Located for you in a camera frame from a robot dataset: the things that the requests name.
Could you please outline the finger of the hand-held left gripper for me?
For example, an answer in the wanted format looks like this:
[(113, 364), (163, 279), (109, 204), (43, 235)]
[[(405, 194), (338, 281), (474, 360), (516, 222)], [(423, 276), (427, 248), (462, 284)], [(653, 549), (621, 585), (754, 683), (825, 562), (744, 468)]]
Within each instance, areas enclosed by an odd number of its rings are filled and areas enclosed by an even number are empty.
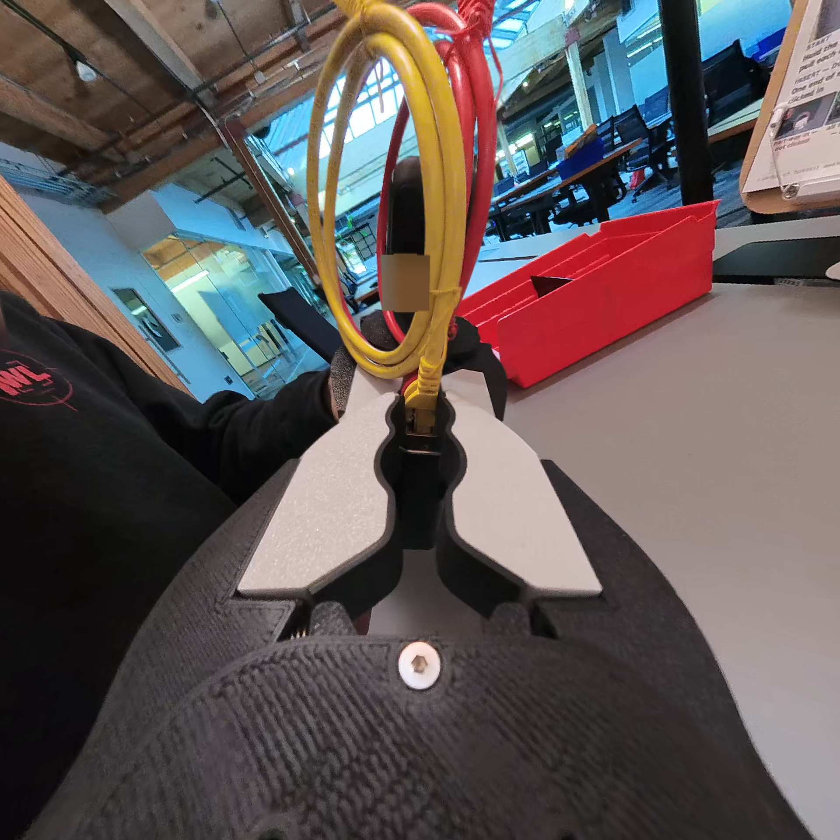
[(457, 401), (466, 402), (482, 409), (495, 419), (503, 420), (503, 413), (499, 414), (494, 406), (483, 371), (460, 369), (445, 374), (443, 393), (451, 405), (455, 405)]
[(385, 380), (367, 371), (355, 371), (350, 384), (344, 422), (384, 422), (395, 403), (398, 380)]

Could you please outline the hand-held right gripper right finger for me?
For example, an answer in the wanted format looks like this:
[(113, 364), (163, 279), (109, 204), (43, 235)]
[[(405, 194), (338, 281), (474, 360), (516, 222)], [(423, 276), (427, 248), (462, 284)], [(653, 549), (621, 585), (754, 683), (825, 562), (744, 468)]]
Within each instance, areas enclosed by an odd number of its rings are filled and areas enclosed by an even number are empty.
[(499, 605), (603, 592), (546, 466), (493, 412), (460, 394), (438, 405), (445, 486), (437, 573), (483, 617)]

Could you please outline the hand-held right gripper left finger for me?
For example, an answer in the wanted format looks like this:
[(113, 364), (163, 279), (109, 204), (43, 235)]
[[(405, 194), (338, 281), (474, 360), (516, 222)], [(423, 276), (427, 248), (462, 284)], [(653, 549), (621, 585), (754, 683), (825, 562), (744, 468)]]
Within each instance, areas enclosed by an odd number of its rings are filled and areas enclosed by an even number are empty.
[(254, 600), (340, 603), (354, 620), (403, 569), (395, 482), (402, 399), (379, 395), (310, 447), (291, 471), (238, 581)]

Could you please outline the black port adapter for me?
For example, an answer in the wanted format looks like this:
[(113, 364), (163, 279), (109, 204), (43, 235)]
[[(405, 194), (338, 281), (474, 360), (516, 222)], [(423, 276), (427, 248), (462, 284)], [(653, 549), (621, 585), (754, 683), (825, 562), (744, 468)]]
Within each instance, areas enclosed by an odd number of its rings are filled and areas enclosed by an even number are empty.
[(445, 494), (456, 478), (460, 455), (449, 430), (432, 437), (407, 434), (398, 449), (397, 513), (404, 550), (435, 546)]

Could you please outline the person's left forearm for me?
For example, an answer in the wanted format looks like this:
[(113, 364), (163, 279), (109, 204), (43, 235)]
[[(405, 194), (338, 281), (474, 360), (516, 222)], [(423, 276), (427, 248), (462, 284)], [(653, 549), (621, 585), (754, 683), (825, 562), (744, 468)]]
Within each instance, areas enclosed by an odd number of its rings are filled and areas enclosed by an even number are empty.
[(269, 401), (216, 395), (183, 428), (179, 449), (231, 501), (250, 498), (338, 422), (331, 375), (300, 375)]

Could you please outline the black office chair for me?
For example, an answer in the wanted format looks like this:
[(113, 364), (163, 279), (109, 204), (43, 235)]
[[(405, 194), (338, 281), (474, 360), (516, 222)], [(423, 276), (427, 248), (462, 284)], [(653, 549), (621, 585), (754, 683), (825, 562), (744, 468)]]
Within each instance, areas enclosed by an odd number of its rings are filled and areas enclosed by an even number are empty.
[(340, 333), (296, 289), (260, 292), (257, 297), (281, 326), (292, 331), (325, 362), (332, 362), (342, 344)]

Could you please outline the white desk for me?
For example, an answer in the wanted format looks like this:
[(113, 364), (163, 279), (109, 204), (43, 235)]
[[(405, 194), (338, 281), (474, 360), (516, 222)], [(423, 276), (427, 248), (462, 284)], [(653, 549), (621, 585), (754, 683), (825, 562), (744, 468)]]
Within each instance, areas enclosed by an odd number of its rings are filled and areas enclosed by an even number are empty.
[(516, 268), (580, 236), (587, 239), (596, 234), (599, 228), (600, 224), (595, 223), (482, 246), (466, 289), (466, 295), (469, 297), (476, 294)]

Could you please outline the red plastic bin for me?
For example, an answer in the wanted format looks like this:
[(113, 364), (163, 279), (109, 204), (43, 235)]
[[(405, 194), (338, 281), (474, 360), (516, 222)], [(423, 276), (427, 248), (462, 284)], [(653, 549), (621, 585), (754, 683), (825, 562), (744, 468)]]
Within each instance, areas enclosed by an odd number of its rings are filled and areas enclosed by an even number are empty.
[[(708, 294), (718, 204), (606, 222), (467, 297), (458, 314), (529, 388)], [(573, 281), (537, 299), (534, 275)]]

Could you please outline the blue storage bin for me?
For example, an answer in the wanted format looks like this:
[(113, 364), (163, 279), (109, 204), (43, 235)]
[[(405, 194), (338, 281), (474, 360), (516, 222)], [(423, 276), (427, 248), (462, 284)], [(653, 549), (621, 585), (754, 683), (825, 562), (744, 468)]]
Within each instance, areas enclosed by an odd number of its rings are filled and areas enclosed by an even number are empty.
[(559, 161), (558, 173), (562, 180), (574, 178), (584, 170), (596, 165), (604, 157), (604, 143), (595, 137), (589, 143), (576, 147), (576, 150), (569, 156), (564, 156)]

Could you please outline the wood-top office desk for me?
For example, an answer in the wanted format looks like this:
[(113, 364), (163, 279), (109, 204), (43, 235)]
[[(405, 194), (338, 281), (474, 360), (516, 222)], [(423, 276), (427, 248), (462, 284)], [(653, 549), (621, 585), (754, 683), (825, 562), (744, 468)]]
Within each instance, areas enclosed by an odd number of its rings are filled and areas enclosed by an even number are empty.
[(512, 192), (516, 193), (517, 197), (499, 197), (490, 210), (490, 220), (496, 228), (500, 241), (509, 239), (510, 224), (513, 223), (515, 217), (523, 215), (531, 219), (536, 235), (549, 233), (550, 219), (562, 194), (576, 187), (585, 190), (586, 198), (582, 203), (569, 203), (562, 206), (560, 209), (562, 219), (577, 223), (579, 226), (587, 223), (608, 222), (611, 193), (606, 188), (606, 181), (612, 175), (618, 174), (617, 167), (621, 159), (631, 151), (635, 151), (642, 143), (640, 139), (633, 140), (568, 177), (545, 177), (539, 186), (524, 186), (521, 190)]

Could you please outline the person's black sweatshirt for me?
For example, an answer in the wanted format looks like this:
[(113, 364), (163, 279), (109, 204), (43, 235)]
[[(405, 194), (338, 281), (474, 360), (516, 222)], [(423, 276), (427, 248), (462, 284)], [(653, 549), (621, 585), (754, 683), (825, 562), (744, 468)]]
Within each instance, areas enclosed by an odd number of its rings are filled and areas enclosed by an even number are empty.
[(178, 446), (209, 410), (2, 293), (2, 838), (77, 757), (137, 629), (233, 502)]

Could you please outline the black pole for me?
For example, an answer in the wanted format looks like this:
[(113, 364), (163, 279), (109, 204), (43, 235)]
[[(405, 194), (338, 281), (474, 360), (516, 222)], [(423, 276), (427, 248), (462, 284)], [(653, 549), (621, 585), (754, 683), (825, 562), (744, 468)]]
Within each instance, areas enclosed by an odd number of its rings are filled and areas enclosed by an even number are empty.
[(713, 198), (711, 149), (696, 1), (659, 1), (682, 203)]

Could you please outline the black flat pad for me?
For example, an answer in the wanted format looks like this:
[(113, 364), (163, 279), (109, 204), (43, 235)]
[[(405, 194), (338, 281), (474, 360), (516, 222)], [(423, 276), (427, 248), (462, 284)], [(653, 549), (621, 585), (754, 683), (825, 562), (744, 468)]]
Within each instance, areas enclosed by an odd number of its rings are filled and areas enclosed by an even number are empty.
[(825, 277), (839, 261), (839, 237), (795, 238), (741, 245), (716, 258), (712, 282), (753, 286), (838, 287)]

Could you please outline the printed instruction sheet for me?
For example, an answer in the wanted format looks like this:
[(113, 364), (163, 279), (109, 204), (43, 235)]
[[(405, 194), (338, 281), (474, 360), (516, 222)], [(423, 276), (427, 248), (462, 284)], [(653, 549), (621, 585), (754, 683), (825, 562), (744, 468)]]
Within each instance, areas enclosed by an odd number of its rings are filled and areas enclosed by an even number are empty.
[(838, 206), (838, 1), (794, 4), (739, 190), (761, 215)]

